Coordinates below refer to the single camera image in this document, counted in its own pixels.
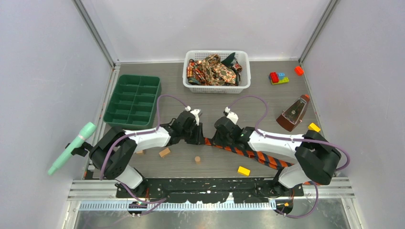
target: white wall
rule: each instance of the white wall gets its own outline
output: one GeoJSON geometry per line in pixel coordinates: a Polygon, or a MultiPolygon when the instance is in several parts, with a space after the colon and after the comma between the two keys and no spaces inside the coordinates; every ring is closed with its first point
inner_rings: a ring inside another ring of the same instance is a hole
{"type": "Polygon", "coordinates": [[[368,228],[404,228],[405,1],[341,1],[304,68],[368,228]]]}
{"type": "Polygon", "coordinates": [[[47,175],[94,121],[110,68],[70,0],[0,3],[0,228],[57,229],[80,157],[47,175]]]}
{"type": "Polygon", "coordinates": [[[121,62],[182,61],[189,50],[299,58],[329,0],[83,0],[121,62]]]}

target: red toy block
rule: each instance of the red toy block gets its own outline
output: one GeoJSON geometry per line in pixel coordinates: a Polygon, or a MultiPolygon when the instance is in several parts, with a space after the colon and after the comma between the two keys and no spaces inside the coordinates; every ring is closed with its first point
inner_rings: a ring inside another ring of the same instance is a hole
{"type": "Polygon", "coordinates": [[[304,70],[302,70],[300,66],[295,67],[294,71],[299,76],[302,76],[302,74],[304,74],[304,70]]]}
{"type": "Polygon", "coordinates": [[[277,73],[270,73],[270,80],[273,83],[278,83],[278,75],[277,75],[277,73]]]}

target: lego brick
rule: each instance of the lego brick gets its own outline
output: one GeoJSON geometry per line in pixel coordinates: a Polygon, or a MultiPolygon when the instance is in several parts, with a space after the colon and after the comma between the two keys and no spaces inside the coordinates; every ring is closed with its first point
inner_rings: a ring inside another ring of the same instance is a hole
{"type": "Polygon", "coordinates": [[[250,174],[250,170],[240,166],[238,169],[238,173],[248,177],[250,174]]]}
{"type": "Polygon", "coordinates": [[[201,158],[199,156],[196,156],[194,160],[195,160],[195,163],[198,165],[201,163],[201,158]]]}
{"type": "Polygon", "coordinates": [[[163,158],[163,157],[167,156],[169,153],[170,153],[169,148],[165,148],[164,150],[159,152],[159,155],[160,155],[160,157],[163,158]]]}
{"type": "Polygon", "coordinates": [[[284,73],[277,73],[277,75],[278,75],[279,80],[284,79],[284,77],[286,76],[286,74],[284,74],[284,73]]]}
{"type": "Polygon", "coordinates": [[[268,78],[270,79],[271,83],[278,83],[277,73],[270,73],[268,78]]]}
{"type": "Polygon", "coordinates": [[[320,128],[319,128],[315,123],[311,123],[311,124],[308,126],[308,129],[313,130],[313,131],[316,131],[316,132],[319,132],[319,131],[320,131],[320,128]]]}
{"type": "Polygon", "coordinates": [[[294,71],[299,76],[304,74],[304,70],[302,70],[302,68],[300,66],[295,67],[294,71]]]}
{"type": "Polygon", "coordinates": [[[271,82],[272,85],[276,85],[276,84],[282,84],[282,83],[288,83],[290,82],[290,80],[288,79],[288,77],[284,77],[284,79],[278,81],[278,83],[273,83],[271,82]]]}

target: gray table surface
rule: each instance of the gray table surface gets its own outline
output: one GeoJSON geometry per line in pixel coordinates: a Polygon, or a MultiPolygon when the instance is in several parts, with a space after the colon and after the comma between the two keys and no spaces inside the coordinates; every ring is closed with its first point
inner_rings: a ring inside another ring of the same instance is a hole
{"type": "MultiPolygon", "coordinates": [[[[192,109],[202,109],[200,122],[203,123],[205,137],[213,137],[214,123],[223,116],[223,111],[233,100],[244,95],[256,95],[265,99],[269,105],[269,113],[260,124],[260,128],[281,134],[304,134],[311,123],[317,123],[312,103],[299,124],[292,132],[282,128],[277,117],[287,109],[298,97],[309,94],[305,79],[297,76],[294,68],[297,61],[250,62],[251,85],[240,94],[200,94],[192,93],[182,84],[183,63],[137,63],[121,65],[119,75],[135,74],[158,76],[161,79],[162,94],[171,94],[182,99],[192,109]],[[270,72],[282,72],[289,78],[289,83],[272,85],[268,79],[270,72]]],[[[160,105],[161,122],[168,123],[184,109],[181,103],[172,98],[162,98],[160,105]]],[[[255,126],[263,115],[265,106],[255,98],[246,98],[232,107],[239,116],[241,128],[255,126]]],[[[165,158],[159,156],[164,148],[152,148],[144,155],[134,154],[130,165],[145,177],[242,177],[237,173],[238,167],[251,170],[251,177],[273,177],[276,170],[264,166],[253,159],[227,152],[212,146],[194,146],[181,141],[170,146],[171,153],[165,158]],[[201,163],[195,164],[194,158],[199,156],[201,163]]],[[[277,154],[267,153],[278,159],[291,163],[296,160],[277,154]]]]}

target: wooden cylinder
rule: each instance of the wooden cylinder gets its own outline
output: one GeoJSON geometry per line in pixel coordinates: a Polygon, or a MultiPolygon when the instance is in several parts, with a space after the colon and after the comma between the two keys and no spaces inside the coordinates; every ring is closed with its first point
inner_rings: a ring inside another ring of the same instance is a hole
{"type": "Polygon", "coordinates": [[[201,163],[201,158],[199,156],[196,156],[194,160],[195,160],[195,163],[198,165],[201,163]]]}

